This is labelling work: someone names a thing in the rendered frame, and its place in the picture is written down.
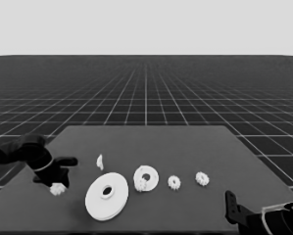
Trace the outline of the large thick white disc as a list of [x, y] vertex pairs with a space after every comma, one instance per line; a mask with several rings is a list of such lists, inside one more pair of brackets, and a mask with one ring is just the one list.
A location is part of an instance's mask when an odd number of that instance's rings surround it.
[[117, 216], [128, 199], [128, 184], [119, 173], [109, 172], [99, 176], [88, 188], [85, 208], [89, 215], [99, 221]]

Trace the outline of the white round carrier with pins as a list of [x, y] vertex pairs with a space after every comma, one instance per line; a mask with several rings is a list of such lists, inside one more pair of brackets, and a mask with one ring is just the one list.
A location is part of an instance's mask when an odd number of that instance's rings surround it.
[[133, 174], [133, 182], [138, 178], [147, 180], [147, 188], [143, 192], [149, 192], [156, 188], [159, 183], [159, 173], [149, 165], [141, 165]]

